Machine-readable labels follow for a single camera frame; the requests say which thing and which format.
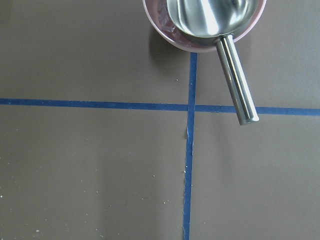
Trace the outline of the metal scoop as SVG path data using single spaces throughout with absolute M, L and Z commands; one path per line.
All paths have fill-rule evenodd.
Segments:
M 257 0 L 168 0 L 174 26 L 192 43 L 216 47 L 240 125 L 259 121 L 234 43 L 258 7 Z

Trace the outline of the pink bowl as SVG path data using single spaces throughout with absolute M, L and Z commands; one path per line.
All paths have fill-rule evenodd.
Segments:
M 248 26 L 242 31 L 242 33 L 233 38 L 234 42 L 245 37 L 257 24 L 264 11 L 266 3 L 267 2 L 265 0 L 258 1 L 257 8 Z M 201 46 L 199 44 L 192 43 L 182 35 L 170 19 L 167 2 L 165 0 L 144 0 L 143 6 L 154 29 L 173 46 L 192 53 L 209 53 L 217 50 L 215 46 Z

